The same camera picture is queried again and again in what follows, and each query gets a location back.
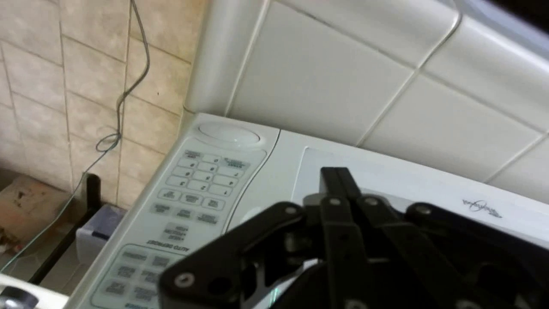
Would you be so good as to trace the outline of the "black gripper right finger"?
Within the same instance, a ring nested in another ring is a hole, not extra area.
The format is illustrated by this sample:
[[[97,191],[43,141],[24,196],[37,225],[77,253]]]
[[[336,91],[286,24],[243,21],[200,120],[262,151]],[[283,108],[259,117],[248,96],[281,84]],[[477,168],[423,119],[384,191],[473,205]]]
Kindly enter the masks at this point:
[[[405,211],[321,170],[331,301],[363,309],[549,309],[549,253],[429,203]]]

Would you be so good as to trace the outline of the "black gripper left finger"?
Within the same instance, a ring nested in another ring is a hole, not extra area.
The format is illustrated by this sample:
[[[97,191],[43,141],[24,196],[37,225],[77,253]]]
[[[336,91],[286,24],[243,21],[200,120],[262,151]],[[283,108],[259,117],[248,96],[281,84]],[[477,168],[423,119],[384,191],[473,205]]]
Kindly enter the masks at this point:
[[[168,266],[158,278],[161,309],[245,309],[303,271],[307,218],[276,203]]]

